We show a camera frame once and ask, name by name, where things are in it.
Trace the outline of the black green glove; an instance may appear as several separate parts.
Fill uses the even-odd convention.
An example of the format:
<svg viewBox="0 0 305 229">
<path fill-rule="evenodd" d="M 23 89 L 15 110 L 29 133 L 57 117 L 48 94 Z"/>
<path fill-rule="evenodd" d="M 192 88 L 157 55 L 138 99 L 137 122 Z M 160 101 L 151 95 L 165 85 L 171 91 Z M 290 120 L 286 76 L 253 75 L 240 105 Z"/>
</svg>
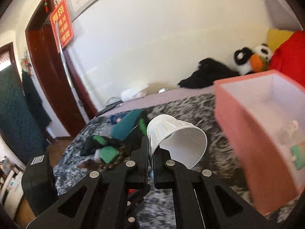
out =
<svg viewBox="0 0 305 229">
<path fill-rule="evenodd" d="M 100 135 L 89 136 L 85 140 L 80 150 L 80 156 L 92 155 L 95 153 L 97 149 L 102 149 L 106 146 L 119 148 L 121 147 L 121 142 L 118 139 L 112 139 L 106 136 L 100 136 Z"/>
<path fill-rule="evenodd" d="M 149 119 L 147 110 L 141 110 L 129 135 L 123 141 L 124 155 L 130 157 L 131 152 L 141 148 L 142 138 L 147 136 Z"/>
</svg>

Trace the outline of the white paper cup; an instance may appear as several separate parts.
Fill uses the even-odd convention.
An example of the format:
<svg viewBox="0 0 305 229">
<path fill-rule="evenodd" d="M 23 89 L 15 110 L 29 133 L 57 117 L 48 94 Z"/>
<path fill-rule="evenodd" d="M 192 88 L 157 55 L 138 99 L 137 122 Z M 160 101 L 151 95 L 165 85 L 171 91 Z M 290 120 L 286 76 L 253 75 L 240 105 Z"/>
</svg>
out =
<svg viewBox="0 0 305 229">
<path fill-rule="evenodd" d="M 207 135 L 202 129 L 168 114 L 156 116 L 149 122 L 147 137 L 150 157 L 158 147 L 166 149 L 173 160 L 188 169 L 198 164 L 208 144 Z"/>
</svg>

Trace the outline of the black white speckled blanket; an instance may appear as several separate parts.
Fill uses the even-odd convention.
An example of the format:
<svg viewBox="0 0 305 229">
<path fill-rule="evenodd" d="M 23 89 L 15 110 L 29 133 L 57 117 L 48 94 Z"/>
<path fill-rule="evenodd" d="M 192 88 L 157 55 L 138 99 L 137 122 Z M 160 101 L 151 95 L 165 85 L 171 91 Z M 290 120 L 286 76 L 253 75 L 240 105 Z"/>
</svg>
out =
<svg viewBox="0 0 305 229">
<path fill-rule="evenodd" d="M 240 162 L 214 118 L 213 94 L 199 95 L 151 106 L 146 108 L 146 111 L 148 119 L 153 119 L 161 114 L 168 114 L 202 129 L 207 135 L 208 147 L 193 170 L 209 169 L 213 171 L 245 201 L 249 204 L 253 203 Z M 78 167 L 82 162 L 93 158 L 92 155 L 87 157 L 80 155 L 85 140 L 93 135 L 110 136 L 111 129 L 109 116 L 95 117 L 66 148 L 54 168 L 58 194 L 62 195 L 68 192 L 87 175 L 88 170 Z M 141 228 L 175 228 L 171 190 L 157 190 L 151 187 L 144 201 L 139 205 L 136 215 Z"/>
</svg>

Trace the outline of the teal glasses case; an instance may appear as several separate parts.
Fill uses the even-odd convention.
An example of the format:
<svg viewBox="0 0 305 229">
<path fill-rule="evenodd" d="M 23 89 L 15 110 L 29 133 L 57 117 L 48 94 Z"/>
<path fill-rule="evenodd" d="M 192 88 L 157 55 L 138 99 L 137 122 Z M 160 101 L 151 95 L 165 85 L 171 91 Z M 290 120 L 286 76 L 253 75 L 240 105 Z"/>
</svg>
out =
<svg viewBox="0 0 305 229">
<path fill-rule="evenodd" d="M 113 139 L 124 141 L 135 127 L 136 120 L 142 113 L 141 109 L 130 111 L 119 123 L 117 123 L 111 130 L 110 136 Z"/>
</svg>

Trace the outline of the blue toy figure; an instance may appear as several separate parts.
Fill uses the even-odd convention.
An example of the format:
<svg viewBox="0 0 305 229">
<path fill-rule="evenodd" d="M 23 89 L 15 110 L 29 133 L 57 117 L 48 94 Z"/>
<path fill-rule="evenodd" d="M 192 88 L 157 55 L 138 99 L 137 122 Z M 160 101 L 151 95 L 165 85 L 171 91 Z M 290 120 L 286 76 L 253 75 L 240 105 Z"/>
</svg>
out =
<svg viewBox="0 0 305 229">
<path fill-rule="evenodd" d="M 119 123 L 124 117 L 127 116 L 129 112 L 122 112 L 122 113 L 117 113 L 117 114 L 113 114 L 109 117 L 109 123 L 111 125 L 116 125 L 117 123 Z"/>
</svg>

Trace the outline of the dark hanging coat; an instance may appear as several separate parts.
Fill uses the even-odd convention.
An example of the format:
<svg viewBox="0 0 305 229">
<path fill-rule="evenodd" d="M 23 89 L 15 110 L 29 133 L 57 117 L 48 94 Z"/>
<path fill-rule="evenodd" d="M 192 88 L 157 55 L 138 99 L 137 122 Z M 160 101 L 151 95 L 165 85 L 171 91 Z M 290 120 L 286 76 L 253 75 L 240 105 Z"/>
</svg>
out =
<svg viewBox="0 0 305 229">
<path fill-rule="evenodd" d="M 22 86 L 29 111 L 31 112 L 39 128 L 42 131 L 45 131 L 51 122 L 51 118 L 42 105 L 42 100 L 35 88 L 30 74 L 24 70 L 22 71 Z"/>
</svg>

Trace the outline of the dark red wooden door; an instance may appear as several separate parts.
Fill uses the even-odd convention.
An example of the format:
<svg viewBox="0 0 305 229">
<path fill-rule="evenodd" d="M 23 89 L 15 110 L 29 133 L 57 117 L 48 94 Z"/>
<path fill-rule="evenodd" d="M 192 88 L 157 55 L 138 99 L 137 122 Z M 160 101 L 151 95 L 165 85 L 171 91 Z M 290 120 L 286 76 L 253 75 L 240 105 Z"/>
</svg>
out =
<svg viewBox="0 0 305 229">
<path fill-rule="evenodd" d="M 26 27 L 25 35 L 35 77 L 46 98 L 51 118 L 49 134 L 53 138 L 75 138 L 85 127 L 84 116 L 92 119 L 97 110 L 89 98 L 67 50 L 64 57 L 72 84 L 80 98 L 76 102 L 66 77 L 53 35 L 50 14 L 54 0 L 41 0 Z"/>
</svg>

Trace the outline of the pink storage box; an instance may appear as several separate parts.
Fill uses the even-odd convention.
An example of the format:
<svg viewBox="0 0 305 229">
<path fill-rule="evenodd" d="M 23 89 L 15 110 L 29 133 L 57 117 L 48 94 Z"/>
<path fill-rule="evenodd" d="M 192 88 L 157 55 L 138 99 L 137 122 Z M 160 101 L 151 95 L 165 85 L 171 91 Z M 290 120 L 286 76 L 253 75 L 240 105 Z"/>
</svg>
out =
<svg viewBox="0 0 305 229">
<path fill-rule="evenodd" d="M 243 168 L 254 207 L 268 214 L 304 190 L 291 147 L 304 145 L 304 88 L 276 70 L 214 83 L 214 116 Z"/>
</svg>

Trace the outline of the white tissue pack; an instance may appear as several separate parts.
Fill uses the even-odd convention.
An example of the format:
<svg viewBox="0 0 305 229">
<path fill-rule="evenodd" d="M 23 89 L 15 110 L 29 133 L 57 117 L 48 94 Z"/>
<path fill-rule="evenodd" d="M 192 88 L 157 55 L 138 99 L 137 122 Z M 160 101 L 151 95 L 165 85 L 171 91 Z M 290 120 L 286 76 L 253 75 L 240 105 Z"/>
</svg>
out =
<svg viewBox="0 0 305 229">
<path fill-rule="evenodd" d="M 120 98 L 123 102 L 136 100 L 145 97 L 147 94 L 146 89 L 130 88 L 121 93 Z"/>
</svg>

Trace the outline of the pink bed sheet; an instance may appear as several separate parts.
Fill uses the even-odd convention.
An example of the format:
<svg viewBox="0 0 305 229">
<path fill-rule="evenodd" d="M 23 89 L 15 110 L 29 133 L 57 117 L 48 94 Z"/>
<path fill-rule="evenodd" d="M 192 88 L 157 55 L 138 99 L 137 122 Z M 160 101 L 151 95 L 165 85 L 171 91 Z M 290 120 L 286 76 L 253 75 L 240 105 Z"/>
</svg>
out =
<svg viewBox="0 0 305 229">
<path fill-rule="evenodd" d="M 157 106 L 180 99 L 209 94 L 213 92 L 213 85 L 202 89 L 178 88 L 175 90 L 167 90 L 162 93 L 148 95 L 144 98 L 123 102 L 121 104 L 118 104 L 115 108 L 106 111 L 105 113 L 102 113 L 102 111 L 98 112 L 96 117 L 109 116 L 120 112 L 130 111 L 133 109 L 149 108 L 151 106 Z"/>
</svg>

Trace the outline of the black garment on bed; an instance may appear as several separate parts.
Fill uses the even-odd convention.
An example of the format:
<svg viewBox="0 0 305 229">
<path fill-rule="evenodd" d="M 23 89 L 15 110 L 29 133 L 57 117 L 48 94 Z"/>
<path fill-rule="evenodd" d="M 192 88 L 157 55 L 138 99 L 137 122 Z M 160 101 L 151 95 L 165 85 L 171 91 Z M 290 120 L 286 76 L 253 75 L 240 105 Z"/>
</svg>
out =
<svg viewBox="0 0 305 229">
<path fill-rule="evenodd" d="M 214 81 L 239 76 L 239 72 L 233 71 L 223 63 L 212 58 L 206 58 L 198 63 L 198 69 L 193 74 L 181 80 L 178 86 L 188 89 L 200 89 L 212 86 Z"/>
</svg>

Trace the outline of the panda plush toy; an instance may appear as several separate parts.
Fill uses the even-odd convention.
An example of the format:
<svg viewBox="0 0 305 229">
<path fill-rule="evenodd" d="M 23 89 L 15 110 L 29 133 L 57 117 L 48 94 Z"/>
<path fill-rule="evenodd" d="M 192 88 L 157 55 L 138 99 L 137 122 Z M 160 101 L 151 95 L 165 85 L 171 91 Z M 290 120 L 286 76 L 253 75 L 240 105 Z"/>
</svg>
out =
<svg viewBox="0 0 305 229">
<path fill-rule="evenodd" d="M 273 51 L 266 45 L 261 44 L 254 50 L 244 47 L 234 53 L 234 62 L 241 76 L 268 70 Z"/>
</svg>

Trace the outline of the red poster with characters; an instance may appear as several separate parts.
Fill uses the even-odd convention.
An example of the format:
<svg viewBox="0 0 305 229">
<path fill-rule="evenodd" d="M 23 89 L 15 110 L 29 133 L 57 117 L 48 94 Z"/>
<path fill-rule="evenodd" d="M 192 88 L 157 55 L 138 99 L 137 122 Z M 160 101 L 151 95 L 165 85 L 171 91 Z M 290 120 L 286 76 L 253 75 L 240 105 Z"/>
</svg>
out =
<svg viewBox="0 0 305 229">
<path fill-rule="evenodd" d="M 72 21 L 66 0 L 61 0 L 50 15 L 51 27 L 55 38 L 57 51 L 69 44 L 74 37 Z"/>
</svg>

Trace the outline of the red bag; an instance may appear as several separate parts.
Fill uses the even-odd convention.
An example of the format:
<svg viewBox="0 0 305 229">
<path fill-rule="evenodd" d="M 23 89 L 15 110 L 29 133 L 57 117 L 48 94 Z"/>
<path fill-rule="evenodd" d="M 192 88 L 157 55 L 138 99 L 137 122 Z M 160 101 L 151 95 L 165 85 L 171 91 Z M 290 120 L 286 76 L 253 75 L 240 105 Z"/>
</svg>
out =
<svg viewBox="0 0 305 229">
<path fill-rule="evenodd" d="M 293 33 L 275 50 L 269 70 L 277 70 L 304 86 L 304 44 L 304 31 Z"/>
</svg>

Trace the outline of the yellow pillow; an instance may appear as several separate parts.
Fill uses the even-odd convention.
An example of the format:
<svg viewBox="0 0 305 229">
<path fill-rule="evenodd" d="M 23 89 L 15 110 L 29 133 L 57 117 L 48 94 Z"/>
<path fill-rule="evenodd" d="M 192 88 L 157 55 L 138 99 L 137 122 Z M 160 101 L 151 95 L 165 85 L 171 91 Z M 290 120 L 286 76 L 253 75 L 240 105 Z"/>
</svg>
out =
<svg viewBox="0 0 305 229">
<path fill-rule="evenodd" d="M 286 42 L 286 40 L 293 35 L 293 33 L 294 31 L 270 28 L 267 33 L 268 47 L 271 49 L 271 51 L 275 52 L 275 50 L 281 46 L 282 43 Z"/>
</svg>

